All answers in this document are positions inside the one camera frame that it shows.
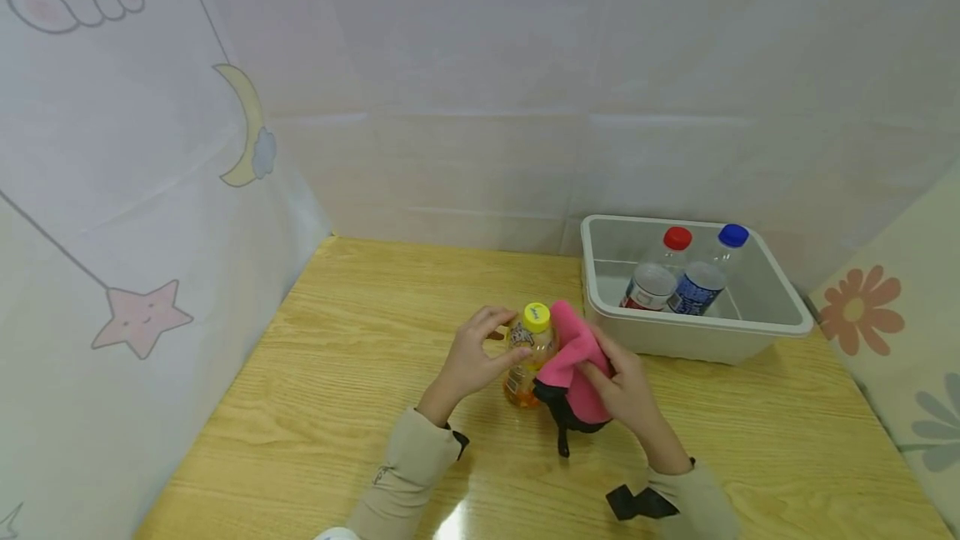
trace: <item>wood grain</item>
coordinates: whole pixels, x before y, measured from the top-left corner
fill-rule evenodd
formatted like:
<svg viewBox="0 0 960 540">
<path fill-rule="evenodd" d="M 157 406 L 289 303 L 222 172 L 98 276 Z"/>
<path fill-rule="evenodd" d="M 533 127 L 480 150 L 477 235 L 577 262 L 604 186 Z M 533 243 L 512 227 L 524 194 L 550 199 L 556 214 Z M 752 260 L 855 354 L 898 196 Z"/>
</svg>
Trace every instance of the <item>wood grain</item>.
<svg viewBox="0 0 960 540">
<path fill-rule="evenodd" d="M 310 540 L 340 525 L 461 321 L 484 304 L 580 296 L 572 257 L 329 238 L 137 537 Z M 950 538 L 822 337 L 740 367 L 646 362 L 688 451 L 724 482 L 743 538 Z M 571 434 L 563 460 L 548 413 L 511 406 L 499 386 L 451 423 L 472 445 L 418 538 L 655 538 L 604 500 L 644 484 L 643 454 L 619 426 Z"/>
</svg>

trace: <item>plastic storage bin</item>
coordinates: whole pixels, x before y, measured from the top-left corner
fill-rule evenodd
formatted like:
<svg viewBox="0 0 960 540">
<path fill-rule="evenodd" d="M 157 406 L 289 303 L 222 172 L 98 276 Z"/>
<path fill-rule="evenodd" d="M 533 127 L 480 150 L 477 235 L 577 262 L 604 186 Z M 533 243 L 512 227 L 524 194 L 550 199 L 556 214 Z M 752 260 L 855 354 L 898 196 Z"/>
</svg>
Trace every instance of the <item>plastic storage bin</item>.
<svg viewBox="0 0 960 540">
<path fill-rule="evenodd" d="M 813 315 L 770 254 L 750 230 L 727 289 L 701 317 L 636 311 L 618 306 L 639 258 L 672 225 L 693 234 L 690 251 L 711 242 L 721 223 L 595 216 L 583 219 L 583 310 L 612 338 L 647 355 L 739 364 L 777 338 L 803 338 Z"/>
</svg>

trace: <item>beige sleeve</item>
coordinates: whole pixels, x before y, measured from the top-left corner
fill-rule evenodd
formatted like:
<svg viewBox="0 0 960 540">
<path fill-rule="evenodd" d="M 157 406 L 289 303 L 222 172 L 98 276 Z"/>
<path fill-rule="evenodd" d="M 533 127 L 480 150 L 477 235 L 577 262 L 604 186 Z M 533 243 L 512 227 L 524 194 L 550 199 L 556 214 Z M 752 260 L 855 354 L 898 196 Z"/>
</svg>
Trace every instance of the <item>beige sleeve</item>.
<svg viewBox="0 0 960 540">
<path fill-rule="evenodd" d="M 386 462 L 360 497 L 347 527 L 362 540 L 414 538 L 434 485 L 462 450 L 453 432 L 407 409 L 393 428 Z"/>
<path fill-rule="evenodd" d="M 680 513 L 659 519 L 662 540 L 735 540 L 740 526 L 727 495 L 706 465 L 682 476 L 648 470 L 650 488 Z"/>
</svg>

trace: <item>water bottle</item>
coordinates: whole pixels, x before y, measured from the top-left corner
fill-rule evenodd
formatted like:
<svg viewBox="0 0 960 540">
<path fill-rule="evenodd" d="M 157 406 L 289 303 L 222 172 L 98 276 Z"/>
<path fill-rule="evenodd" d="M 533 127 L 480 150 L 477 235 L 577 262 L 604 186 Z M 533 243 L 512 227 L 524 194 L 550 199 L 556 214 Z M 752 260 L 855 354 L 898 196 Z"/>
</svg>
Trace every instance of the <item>water bottle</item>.
<svg viewBox="0 0 960 540">
<path fill-rule="evenodd" d="M 683 273 L 687 264 L 683 251 L 692 240 L 693 235 L 686 228 L 674 226 L 667 230 L 663 242 L 646 251 L 637 268 L 633 269 L 620 306 L 663 311 L 666 301 L 677 288 L 677 275 Z"/>
<path fill-rule="evenodd" d="M 716 242 L 690 258 L 677 289 L 667 301 L 670 310 L 687 315 L 706 313 L 727 287 L 728 277 L 737 266 L 739 249 L 749 238 L 750 232 L 744 226 L 725 225 Z"/>
</svg>

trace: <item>plastic bottle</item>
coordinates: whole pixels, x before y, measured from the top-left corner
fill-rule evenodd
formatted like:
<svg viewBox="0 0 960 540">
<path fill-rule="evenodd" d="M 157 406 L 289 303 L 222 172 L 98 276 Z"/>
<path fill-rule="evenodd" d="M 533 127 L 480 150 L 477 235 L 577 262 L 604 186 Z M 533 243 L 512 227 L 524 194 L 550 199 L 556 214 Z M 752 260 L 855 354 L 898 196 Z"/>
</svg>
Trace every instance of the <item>plastic bottle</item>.
<svg viewBox="0 0 960 540">
<path fill-rule="evenodd" d="M 667 301 L 675 313 L 702 315 L 727 287 L 727 280 L 737 266 L 740 247 L 750 238 L 750 232 L 737 224 L 725 225 L 717 241 L 690 258 L 683 270 L 676 292 Z"/>
<path fill-rule="evenodd" d="M 666 302 L 677 289 L 677 275 L 683 273 L 687 250 L 693 235 L 686 228 L 675 226 L 663 235 L 663 242 L 652 246 L 633 269 L 627 291 L 620 301 L 624 308 L 643 311 L 663 311 Z"/>
<path fill-rule="evenodd" d="M 513 405 L 536 407 L 539 401 L 534 397 L 534 378 L 543 364 L 557 354 L 557 343 L 550 324 L 550 308 L 542 302 L 530 302 L 513 319 L 508 338 L 510 348 L 529 346 L 532 355 L 507 371 L 503 392 Z"/>
</svg>

